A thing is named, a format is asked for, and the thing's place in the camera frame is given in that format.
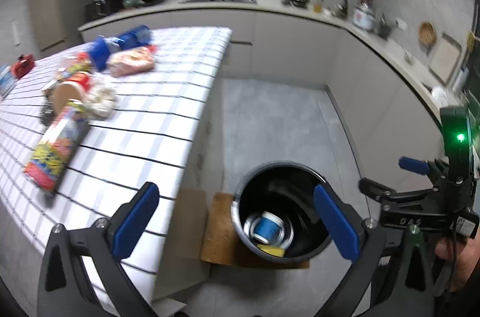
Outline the person right hand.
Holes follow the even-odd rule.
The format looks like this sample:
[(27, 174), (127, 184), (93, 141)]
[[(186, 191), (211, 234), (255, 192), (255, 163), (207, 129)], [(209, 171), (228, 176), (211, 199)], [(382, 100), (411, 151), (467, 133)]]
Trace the person right hand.
[(459, 291), (467, 284), (471, 276), (479, 274), (479, 235), (468, 238), (466, 243), (440, 239), (435, 254), (452, 264), (452, 279), (448, 289)]

